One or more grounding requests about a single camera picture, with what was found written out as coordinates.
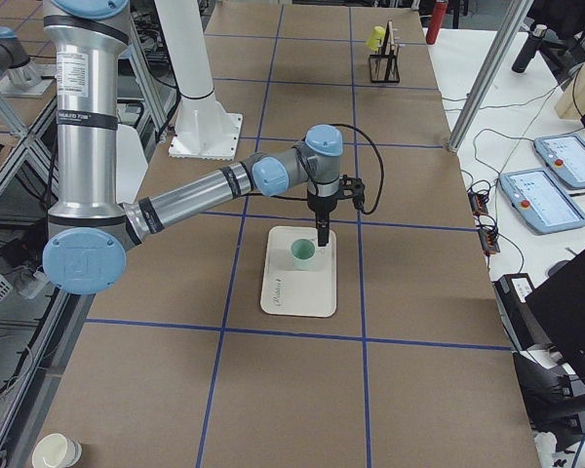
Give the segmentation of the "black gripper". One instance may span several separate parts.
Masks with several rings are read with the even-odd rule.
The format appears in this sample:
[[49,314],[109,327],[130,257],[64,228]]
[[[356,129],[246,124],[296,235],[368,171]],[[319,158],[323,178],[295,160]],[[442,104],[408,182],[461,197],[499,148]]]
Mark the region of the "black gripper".
[[336,195],[324,197],[308,192],[307,206],[315,215],[317,243],[326,246],[329,243],[330,214],[336,208]]

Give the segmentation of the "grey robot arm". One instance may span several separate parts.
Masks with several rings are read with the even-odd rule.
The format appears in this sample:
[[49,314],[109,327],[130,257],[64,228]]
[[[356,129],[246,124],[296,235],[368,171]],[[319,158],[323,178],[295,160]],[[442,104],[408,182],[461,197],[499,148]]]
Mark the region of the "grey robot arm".
[[36,63],[13,29],[0,26],[0,92],[10,98],[39,98],[53,84],[56,67]]
[[146,167],[137,132],[117,116],[119,58],[136,44],[130,5],[45,2],[44,29],[57,52],[58,199],[48,213],[43,269],[67,293],[110,288],[128,251],[148,236],[252,191],[271,197],[305,184],[318,243],[330,240],[341,132],[318,125],[286,151],[237,160],[243,118],[215,97],[197,5],[160,1],[156,8],[180,99],[175,155],[222,159],[225,166],[154,197],[123,198],[121,190],[139,182]]

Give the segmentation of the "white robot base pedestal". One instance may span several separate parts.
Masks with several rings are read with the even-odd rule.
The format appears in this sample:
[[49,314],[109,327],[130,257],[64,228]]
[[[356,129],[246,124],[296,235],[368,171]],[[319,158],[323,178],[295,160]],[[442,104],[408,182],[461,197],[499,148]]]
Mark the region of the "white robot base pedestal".
[[170,155],[232,160],[243,116],[216,98],[198,3],[161,0],[155,7],[180,94]]

